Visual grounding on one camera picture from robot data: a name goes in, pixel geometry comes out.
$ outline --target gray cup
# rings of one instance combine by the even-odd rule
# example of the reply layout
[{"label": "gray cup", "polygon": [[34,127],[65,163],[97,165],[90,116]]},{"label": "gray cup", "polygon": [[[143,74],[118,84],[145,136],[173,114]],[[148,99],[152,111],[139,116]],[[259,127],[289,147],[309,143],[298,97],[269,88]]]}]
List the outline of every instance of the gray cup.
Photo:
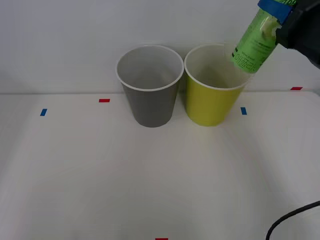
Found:
[{"label": "gray cup", "polygon": [[140,125],[156,128],[171,119],[184,73],[178,53],[160,45],[141,46],[120,59],[116,73]]}]

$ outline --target cup rim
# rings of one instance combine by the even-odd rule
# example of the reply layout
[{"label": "cup rim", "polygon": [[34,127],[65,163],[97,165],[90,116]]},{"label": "cup rim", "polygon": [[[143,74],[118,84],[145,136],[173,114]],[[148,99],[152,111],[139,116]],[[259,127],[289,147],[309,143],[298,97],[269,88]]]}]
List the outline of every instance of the cup rim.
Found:
[{"label": "cup rim", "polygon": [[198,50],[198,49],[201,49],[203,47],[208,47],[208,46],[221,46],[221,47],[224,47],[225,44],[223,43],[207,43],[207,44],[202,44],[200,46],[197,46],[193,49],[191,49],[188,54],[185,56],[185,59],[184,59],[184,69],[186,71],[186,73],[188,74],[188,76],[193,80],[195,81],[197,84],[200,84],[202,86],[204,86],[205,88],[208,88],[208,89],[214,89],[214,90],[219,90],[219,91],[232,91],[232,90],[236,90],[236,89],[241,89],[243,88],[245,85],[247,85],[247,83],[249,82],[249,80],[251,79],[251,77],[249,77],[244,83],[242,83],[241,85],[239,86],[235,86],[235,87],[231,87],[231,88],[219,88],[219,87],[214,87],[214,86],[209,86],[209,85],[206,85],[200,81],[198,81],[197,79],[194,78],[194,76],[192,76],[187,68],[187,60],[188,60],[188,57],[190,56],[190,54],[192,54],[194,51]]},{"label": "cup rim", "polygon": [[[179,58],[180,63],[181,63],[181,72],[180,72],[179,76],[177,77],[176,80],[174,80],[170,84],[162,86],[162,87],[158,87],[158,88],[143,89],[143,88],[138,88],[138,87],[134,87],[134,86],[131,86],[131,85],[127,84],[126,82],[124,82],[121,79],[121,77],[118,74],[118,65],[119,65],[120,61],[122,60],[122,58],[125,55],[127,55],[128,53],[130,53],[130,52],[132,52],[134,50],[142,49],[142,48],[149,48],[149,47],[161,48],[161,49],[169,50],[170,52],[174,53]],[[156,91],[160,91],[160,90],[163,90],[163,89],[167,89],[167,88],[171,87],[172,85],[176,84],[181,79],[182,75],[184,74],[184,71],[185,71],[185,64],[184,64],[184,61],[183,61],[182,57],[176,51],[172,50],[171,48],[166,47],[166,46],[162,46],[162,45],[157,45],[157,44],[145,44],[145,45],[142,45],[142,46],[133,47],[132,49],[130,49],[129,51],[127,51],[124,55],[122,55],[120,57],[120,59],[117,61],[116,66],[115,66],[115,73],[116,73],[117,78],[120,80],[120,82],[123,85],[125,85],[126,87],[130,88],[130,89],[133,89],[133,90],[136,90],[136,91],[141,91],[141,92],[156,92]]]}]

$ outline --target blue tape marker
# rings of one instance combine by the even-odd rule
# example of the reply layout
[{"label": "blue tape marker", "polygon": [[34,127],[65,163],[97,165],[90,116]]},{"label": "blue tape marker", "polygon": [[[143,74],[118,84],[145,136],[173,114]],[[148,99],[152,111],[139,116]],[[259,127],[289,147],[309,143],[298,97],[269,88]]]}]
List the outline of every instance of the blue tape marker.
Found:
[{"label": "blue tape marker", "polygon": [[241,107],[242,115],[247,115],[247,110],[245,107]]},{"label": "blue tape marker", "polygon": [[47,113],[47,110],[48,109],[46,109],[46,108],[42,109],[42,112],[41,112],[40,116],[45,116],[46,113]]}]

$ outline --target black cable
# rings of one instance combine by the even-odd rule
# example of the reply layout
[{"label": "black cable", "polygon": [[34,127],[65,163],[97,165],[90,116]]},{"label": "black cable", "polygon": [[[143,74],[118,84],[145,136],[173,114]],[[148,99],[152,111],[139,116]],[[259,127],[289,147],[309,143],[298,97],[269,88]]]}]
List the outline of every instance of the black cable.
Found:
[{"label": "black cable", "polygon": [[288,218],[291,218],[297,214],[300,214],[304,211],[307,211],[307,210],[310,210],[310,209],[313,209],[315,207],[319,207],[320,206],[320,201],[316,201],[314,203],[311,203],[309,205],[306,205],[306,206],[303,206],[303,207],[300,207],[292,212],[289,212],[288,214],[280,217],[274,224],[272,224],[272,226],[270,227],[269,231],[267,232],[266,234],[266,237],[265,237],[265,240],[270,240],[270,236],[273,232],[273,230],[280,224],[282,223],[284,220],[287,220]]}]

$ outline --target tape marker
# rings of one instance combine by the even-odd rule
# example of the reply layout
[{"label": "tape marker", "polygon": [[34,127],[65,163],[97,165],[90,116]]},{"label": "tape marker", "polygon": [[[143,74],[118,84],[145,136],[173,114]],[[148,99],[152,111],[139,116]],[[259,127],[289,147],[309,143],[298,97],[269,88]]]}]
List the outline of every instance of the tape marker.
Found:
[{"label": "tape marker", "polygon": [[291,88],[292,91],[300,91],[303,87],[302,86],[294,86]]},{"label": "tape marker", "polygon": [[241,107],[241,113],[242,115],[247,115],[247,110],[245,107]]},{"label": "tape marker", "polygon": [[109,98],[101,98],[101,99],[99,99],[99,103],[110,103],[110,99]]},{"label": "tape marker", "polygon": [[48,109],[46,109],[46,108],[42,109],[42,112],[41,112],[40,116],[45,116],[46,113],[47,113],[47,110]]}]

